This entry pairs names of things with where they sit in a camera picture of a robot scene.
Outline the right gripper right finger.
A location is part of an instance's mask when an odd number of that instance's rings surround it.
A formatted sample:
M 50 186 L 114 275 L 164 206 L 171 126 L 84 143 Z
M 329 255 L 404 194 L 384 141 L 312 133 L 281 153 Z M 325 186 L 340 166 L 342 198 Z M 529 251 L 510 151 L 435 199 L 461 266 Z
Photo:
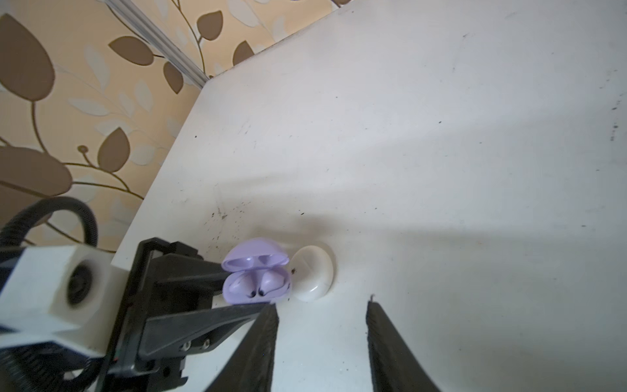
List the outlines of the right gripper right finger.
M 440 391 L 378 302 L 367 303 L 366 323 L 374 391 Z

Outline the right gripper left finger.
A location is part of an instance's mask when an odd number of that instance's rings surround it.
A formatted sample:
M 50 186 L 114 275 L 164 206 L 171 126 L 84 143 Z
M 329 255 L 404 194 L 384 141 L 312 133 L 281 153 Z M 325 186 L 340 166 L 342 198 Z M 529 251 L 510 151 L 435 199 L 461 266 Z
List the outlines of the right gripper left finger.
M 206 392 L 271 391 L 278 329 L 276 305 L 265 305 Z

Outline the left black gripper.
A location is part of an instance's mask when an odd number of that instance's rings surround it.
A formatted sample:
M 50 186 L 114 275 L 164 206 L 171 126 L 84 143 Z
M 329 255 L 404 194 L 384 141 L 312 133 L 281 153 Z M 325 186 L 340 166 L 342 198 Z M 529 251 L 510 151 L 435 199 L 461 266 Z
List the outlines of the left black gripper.
M 109 342 L 98 391 L 173 391 L 185 358 L 217 348 L 266 305 L 212 309 L 228 274 L 181 242 L 138 244 Z

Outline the purple earbud charging case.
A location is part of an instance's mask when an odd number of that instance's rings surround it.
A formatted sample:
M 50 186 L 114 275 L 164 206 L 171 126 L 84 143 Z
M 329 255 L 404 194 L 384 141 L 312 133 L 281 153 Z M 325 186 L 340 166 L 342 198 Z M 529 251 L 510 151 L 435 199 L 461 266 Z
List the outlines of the purple earbud charging case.
M 238 244 L 221 263 L 222 269 L 229 273 L 222 288 L 225 302 L 230 305 L 275 303 L 288 297 L 292 287 L 291 273 L 286 270 L 289 261 L 289 256 L 284 249 L 269 238 L 253 238 Z M 283 294 L 276 297 L 261 297 L 258 294 L 261 276 L 268 270 L 276 270 L 285 276 L 287 285 Z M 245 273 L 250 273 L 256 281 L 257 294 L 254 298 L 238 298 L 228 292 L 233 279 Z

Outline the white earbud charging case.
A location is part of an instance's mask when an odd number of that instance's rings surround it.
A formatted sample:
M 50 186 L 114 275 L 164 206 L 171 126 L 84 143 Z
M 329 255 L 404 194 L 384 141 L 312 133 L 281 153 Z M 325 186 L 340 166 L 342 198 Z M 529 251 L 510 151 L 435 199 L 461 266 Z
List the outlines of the white earbud charging case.
M 314 245 L 299 249 L 290 263 L 292 295 L 301 302 L 315 302 L 325 297 L 334 279 L 330 255 Z

